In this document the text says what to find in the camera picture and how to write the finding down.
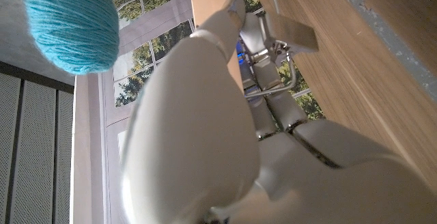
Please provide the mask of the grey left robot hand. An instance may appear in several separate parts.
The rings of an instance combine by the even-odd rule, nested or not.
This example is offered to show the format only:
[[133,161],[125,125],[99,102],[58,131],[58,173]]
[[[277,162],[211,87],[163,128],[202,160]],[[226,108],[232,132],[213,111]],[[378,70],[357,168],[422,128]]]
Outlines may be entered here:
[[121,156],[131,223],[435,223],[436,194],[404,159],[310,121],[275,69],[314,30],[225,5],[166,56]]

